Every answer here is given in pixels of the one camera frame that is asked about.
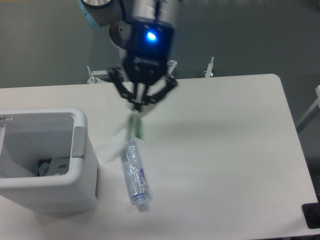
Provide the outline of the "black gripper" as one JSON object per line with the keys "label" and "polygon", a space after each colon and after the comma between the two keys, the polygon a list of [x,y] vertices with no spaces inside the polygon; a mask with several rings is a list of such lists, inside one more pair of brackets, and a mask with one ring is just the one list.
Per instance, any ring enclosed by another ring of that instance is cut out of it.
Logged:
{"label": "black gripper", "polygon": [[[149,86],[155,84],[168,71],[169,53],[172,46],[175,28],[173,25],[149,18],[138,18],[131,21],[131,32],[126,45],[123,68],[130,82],[147,85],[140,102],[140,114],[145,116],[163,101],[167,94],[179,83],[171,75],[165,78],[165,86],[158,92],[148,95]],[[121,68],[109,68],[109,82],[126,100],[131,110],[137,109],[137,87],[129,91],[124,83],[125,73]]]}

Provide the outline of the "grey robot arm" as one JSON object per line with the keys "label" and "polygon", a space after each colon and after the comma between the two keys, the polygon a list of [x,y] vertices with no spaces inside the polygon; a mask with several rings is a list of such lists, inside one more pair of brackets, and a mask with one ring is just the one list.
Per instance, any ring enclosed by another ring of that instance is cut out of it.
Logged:
{"label": "grey robot arm", "polygon": [[143,113],[162,101],[177,85],[169,72],[171,47],[180,0],[79,0],[92,29],[109,26],[124,50],[120,67],[108,78],[133,111]]}

